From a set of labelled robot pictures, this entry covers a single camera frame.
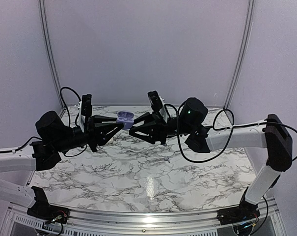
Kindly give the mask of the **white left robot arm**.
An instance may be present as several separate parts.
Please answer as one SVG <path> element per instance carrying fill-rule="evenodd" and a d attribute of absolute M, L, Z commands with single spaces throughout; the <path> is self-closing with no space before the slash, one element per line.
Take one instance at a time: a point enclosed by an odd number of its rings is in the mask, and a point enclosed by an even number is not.
<path fill-rule="evenodd" d="M 98 115 L 86 118 L 81 127 L 69 127 L 55 111 L 43 114 L 35 126 L 40 137 L 35 142 L 26 142 L 29 149 L 0 150 L 0 173 L 50 170 L 61 161 L 61 154 L 83 146 L 96 152 L 98 146 L 105 145 L 124 127 L 115 118 Z M 53 215 L 53 207 L 40 187 L 29 188 L 0 180 L 0 199 L 35 211 L 43 219 Z"/>

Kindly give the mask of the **lavender round charging case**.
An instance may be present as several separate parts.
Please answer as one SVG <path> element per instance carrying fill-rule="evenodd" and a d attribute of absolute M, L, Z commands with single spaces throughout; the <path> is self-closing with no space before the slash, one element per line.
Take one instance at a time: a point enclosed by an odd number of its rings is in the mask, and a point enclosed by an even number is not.
<path fill-rule="evenodd" d="M 119 111 L 116 122 L 123 124 L 123 130 L 128 130 L 134 124 L 134 114 L 128 111 Z"/>

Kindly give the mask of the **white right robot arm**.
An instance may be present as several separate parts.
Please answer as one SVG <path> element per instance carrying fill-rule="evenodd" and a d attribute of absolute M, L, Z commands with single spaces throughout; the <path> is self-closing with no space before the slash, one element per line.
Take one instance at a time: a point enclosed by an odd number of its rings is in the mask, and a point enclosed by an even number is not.
<path fill-rule="evenodd" d="M 293 162 L 293 140 L 288 126 L 283 124 L 275 114 L 255 123 L 230 125 L 216 128 L 202 123 L 208 109 L 197 98 L 188 98 L 181 109 L 175 109 L 176 116 L 168 118 L 164 104 L 159 96 L 150 98 L 152 113 L 134 120 L 129 134 L 150 144 L 160 142 L 162 145 L 171 137 L 180 139 L 186 135 L 185 144 L 196 153 L 219 153 L 206 162 L 218 158 L 228 148 L 263 148 L 268 152 L 266 163 L 255 180 L 243 195 L 243 203 L 235 208 L 234 216 L 245 220 L 253 213 L 253 205 L 258 204 L 263 195 L 278 180 L 282 172 L 287 171 Z"/>

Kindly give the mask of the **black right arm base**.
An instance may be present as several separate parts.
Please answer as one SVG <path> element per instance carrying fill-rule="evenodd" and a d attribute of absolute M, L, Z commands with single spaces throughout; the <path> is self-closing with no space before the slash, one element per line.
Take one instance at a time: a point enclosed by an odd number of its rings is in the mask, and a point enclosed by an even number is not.
<path fill-rule="evenodd" d="M 247 202 L 245 194 L 246 191 L 243 193 L 238 206 L 218 210 L 216 218 L 221 225 L 257 219 L 260 216 L 258 205 Z"/>

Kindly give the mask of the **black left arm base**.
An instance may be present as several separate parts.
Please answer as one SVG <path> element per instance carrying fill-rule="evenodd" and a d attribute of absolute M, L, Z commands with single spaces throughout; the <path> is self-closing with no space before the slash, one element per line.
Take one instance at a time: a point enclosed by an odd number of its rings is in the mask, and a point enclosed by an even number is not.
<path fill-rule="evenodd" d="M 70 211 L 68 208 L 51 205 L 42 188 L 32 186 L 31 189 L 35 194 L 35 203 L 32 207 L 27 208 L 27 215 L 46 220 L 49 223 L 52 223 L 54 219 L 57 223 L 67 223 Z"/>

